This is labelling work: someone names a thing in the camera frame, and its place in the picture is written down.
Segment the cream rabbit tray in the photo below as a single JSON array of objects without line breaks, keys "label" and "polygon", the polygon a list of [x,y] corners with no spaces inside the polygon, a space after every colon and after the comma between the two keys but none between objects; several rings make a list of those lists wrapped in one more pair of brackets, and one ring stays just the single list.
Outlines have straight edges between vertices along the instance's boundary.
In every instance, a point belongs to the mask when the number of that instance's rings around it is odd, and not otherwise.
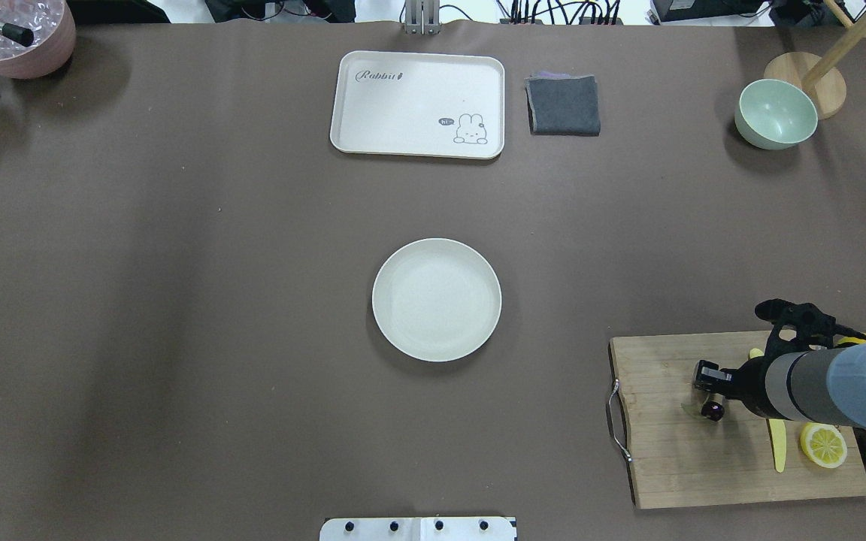
[{"label": "cream rabbit tray", "polygon": [[339,64],[329,138],[346,153],[494,159],[505,90],[492,57],[354,50]]}]

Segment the yellow plastic knife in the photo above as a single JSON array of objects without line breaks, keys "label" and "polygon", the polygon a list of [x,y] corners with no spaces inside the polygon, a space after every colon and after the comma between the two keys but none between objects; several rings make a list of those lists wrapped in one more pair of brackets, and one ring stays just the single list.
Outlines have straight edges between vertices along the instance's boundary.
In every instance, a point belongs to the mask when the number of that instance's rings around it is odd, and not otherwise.
[{"label": "yellow plastic knife", "polygon": [[772,446],[774,470],[777,473],[783,473],[786,467],[787,456],[787,432],[785,422],[777,419],[767,419],[766,422]]}]

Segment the wooden cutting board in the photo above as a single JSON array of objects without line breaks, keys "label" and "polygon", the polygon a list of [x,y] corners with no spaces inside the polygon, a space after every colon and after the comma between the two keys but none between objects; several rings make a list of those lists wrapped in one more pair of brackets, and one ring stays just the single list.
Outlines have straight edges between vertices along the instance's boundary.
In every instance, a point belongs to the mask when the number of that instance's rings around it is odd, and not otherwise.
[{"label": "wooden cutting board", "polygon": [[803,424],[787,422],[785,470],[774,469],[768,424],[729,401],[725,418],[698,417],[695,364],[704,359],[738,367],[766,330],[615,337],[610,360],[619,381],[628,466],[636,506],[642,509],[761,501],[866,496],[866,472],[855,434],[842,428],[846,462],[815,465],[798,446]]}]

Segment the lemon half slice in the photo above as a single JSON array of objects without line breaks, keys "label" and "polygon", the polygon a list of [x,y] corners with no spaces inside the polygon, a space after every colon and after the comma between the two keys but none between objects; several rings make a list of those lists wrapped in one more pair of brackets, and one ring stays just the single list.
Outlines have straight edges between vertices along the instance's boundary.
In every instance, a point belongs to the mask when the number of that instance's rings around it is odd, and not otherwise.
[{"label": "lemon half slice", "polygon": [[846,462],[846,440],[835,425],[808,422],[798,435],[798,448],[820,468],[836,469]]}]

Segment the mint green bowl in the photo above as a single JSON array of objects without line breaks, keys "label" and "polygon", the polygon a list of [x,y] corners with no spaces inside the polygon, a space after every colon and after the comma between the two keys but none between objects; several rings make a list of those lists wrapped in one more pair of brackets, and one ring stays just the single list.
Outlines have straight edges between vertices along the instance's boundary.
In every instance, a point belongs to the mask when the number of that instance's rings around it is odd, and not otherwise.
[{"label": "mint green bowl", "polygon": [[807,93],[770,78],[745,86],[733,113],[740,136],[760,150],[787,150],[801,144],[813,136],[819,121]]}]

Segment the round white plate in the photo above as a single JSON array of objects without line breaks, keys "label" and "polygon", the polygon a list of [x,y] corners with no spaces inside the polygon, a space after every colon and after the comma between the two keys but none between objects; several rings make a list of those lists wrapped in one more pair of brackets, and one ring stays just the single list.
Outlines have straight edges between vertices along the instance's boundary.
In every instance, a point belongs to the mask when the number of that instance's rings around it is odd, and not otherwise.
[{"label": "round white plate", "polygon": [[477,352],[501,319],[503,292],[492,265],[466,243],[426,237],[382,263],[371,289],[372,316],[392,346],[429,363]]}]

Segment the wooden mug tree stand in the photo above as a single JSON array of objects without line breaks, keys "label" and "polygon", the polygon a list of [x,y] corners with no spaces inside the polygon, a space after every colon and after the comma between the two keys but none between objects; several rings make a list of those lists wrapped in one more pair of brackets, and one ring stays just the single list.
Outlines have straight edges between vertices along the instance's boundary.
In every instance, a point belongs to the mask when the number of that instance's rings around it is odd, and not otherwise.
[{"label": "wooden mug tree stand", "polygon": [[825,1],[824,5],[844,27],[838,41],[820,57],[805,52],[783,53],[772,59],[763,73],[764,79],[790,83],[805,93],[814,103],[818,119],[829,119],[844,106],[846,82],[837,64],[866,38],[866,11],[859,20],[852,21],[835,1]]}]

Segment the folded grey cloth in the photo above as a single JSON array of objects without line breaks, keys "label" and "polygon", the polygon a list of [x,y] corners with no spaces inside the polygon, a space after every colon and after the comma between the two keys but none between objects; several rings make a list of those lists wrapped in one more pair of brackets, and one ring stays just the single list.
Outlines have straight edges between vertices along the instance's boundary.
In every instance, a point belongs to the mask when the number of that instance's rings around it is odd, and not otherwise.
[{"label": "folded grey cloth", "polygon": [[601,133],[594,75],[540,73],[525,80],[533,134],[597,137]]}]

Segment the pink bowl of ice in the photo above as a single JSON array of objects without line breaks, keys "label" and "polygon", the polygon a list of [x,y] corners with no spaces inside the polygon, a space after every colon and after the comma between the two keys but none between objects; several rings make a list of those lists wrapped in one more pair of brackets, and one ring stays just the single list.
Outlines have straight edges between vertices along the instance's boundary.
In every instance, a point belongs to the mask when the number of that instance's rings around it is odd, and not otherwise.
[{"label": "pink bowl of ice", "polygon": [[34,79],[73,55],[76,24],[66,1],[0,1],[0,75]]}]

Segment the white pillar with base plate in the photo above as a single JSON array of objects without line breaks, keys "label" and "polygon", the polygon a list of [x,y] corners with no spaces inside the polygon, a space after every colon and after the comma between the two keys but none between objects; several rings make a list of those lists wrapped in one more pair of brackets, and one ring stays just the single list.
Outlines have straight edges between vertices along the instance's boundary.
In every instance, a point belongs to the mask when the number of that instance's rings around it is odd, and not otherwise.
[{"label": "white pillar with base plate", "polygon": [[319,540],[516,540],[516,519],[503,516],[333,518]]}]

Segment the aluminium frame post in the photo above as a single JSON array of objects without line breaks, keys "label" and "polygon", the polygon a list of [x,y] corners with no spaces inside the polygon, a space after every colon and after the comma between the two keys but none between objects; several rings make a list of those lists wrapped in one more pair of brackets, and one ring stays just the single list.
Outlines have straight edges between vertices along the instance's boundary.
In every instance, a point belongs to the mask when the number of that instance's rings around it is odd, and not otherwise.
[{"label": "aluminium frame post", "polygon": [[406,0],[402,24],[407,35],[436,35],[442,29],[439,0]]}]

